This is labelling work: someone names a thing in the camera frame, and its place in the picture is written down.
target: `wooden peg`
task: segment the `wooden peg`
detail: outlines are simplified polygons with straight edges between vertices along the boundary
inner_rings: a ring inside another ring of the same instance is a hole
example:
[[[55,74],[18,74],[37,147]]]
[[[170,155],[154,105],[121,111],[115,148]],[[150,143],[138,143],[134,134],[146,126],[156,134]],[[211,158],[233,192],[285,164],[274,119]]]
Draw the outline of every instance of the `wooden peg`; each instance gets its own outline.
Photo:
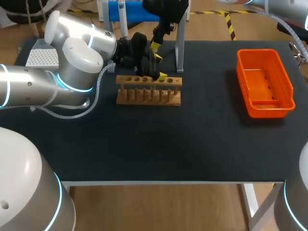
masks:
[[[138,100],[138,88],[135,88],[135,100]]]
[[[174,89],[174,95],[177,95],[177,94],[178,94],[178,90],[179,90],[179,87],[175,87],[175,89]]]
[[[159,89],[159,102],[162,100],[163,90]]]
[[[145,97],[146,97],[146,88],[143,89],[143,101],[145,101]]]
[[[151,101],[153,101],[153,100],[154,100],[154,90],[151,89]]]
[[[126,91],[127,91],[127,97],[126,97],[126,99],[129,101],[129,89],[127,89]]]
[[[171,90],[170,90],[170,89],[168,89],[168,93],[167,93],[167,102],[169,102],[169,101],[170,101],[170,94],[171,94]]]

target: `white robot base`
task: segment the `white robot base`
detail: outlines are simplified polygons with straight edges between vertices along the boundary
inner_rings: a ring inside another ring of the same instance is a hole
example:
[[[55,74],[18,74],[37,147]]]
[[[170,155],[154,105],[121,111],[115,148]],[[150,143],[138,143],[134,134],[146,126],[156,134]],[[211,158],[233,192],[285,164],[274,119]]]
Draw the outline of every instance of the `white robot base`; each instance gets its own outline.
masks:
[[[73,200],[35,145],[0,128],[0,231],[73,231]]]

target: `white perforated block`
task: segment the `white perforated block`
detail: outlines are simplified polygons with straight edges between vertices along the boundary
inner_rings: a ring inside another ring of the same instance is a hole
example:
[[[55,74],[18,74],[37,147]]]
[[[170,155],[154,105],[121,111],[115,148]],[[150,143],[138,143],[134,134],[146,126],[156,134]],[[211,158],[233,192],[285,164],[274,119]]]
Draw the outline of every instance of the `white perforated block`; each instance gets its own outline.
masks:
[[[26,66],[34,68],[58,68],[59,60],[56,49],[31,50]]]

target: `wooden floor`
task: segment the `wooden floor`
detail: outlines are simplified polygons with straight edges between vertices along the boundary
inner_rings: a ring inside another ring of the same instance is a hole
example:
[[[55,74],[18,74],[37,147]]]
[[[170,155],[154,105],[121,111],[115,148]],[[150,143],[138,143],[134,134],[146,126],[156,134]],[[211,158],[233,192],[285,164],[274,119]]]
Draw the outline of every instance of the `wooden floor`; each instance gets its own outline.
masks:
[[[76,4],[97,10],[96,1]],[[241,10],[215,0],[192,0],[191,11]],[[72,13],[96,26],[97,14]],[[276,22],[257,14],[233,14],[231,21],[238,40],[283,40],[292,38],[276,29]],[[157,23],[142,23],[131,29],[152,36]],[[115,33],[120,36],[118,24]],[[13,64],[17,47],[32,35],[28,25],[0,30],[0,63]],[[176,32],[165,36],[175,40]],[[186,40],[230,40],[225,18],[217,14],[195,14],[186,25]],[[307,76],[307,66],[302,68]],[[271,190],[271,184],[255,184],[259,204]],[[72,188],[76,205],[76,231],[244,231],[247,230],[238,185],[178,186],[103,186]],[[274,231],[274,221],[264,229]]]

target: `wooden test tube rack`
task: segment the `wooden test tube rack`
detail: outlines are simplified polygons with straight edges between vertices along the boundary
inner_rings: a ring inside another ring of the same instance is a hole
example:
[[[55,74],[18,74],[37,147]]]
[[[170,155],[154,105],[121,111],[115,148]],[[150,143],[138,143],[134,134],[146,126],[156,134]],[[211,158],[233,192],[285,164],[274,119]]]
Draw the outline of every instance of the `wooden test tube rack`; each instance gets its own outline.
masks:
[[[120,85],[117,93],[117,104],[130,105],[160,105],[160,106],[180,106],[182,78],[166,77],[162,80],[153,81],[151,77],[139,76],[116,76],[116,84]],[[129,85],[146,85],[147,88],[125,88]],[[160,86],[171,87],[172,89],[158,89]]]

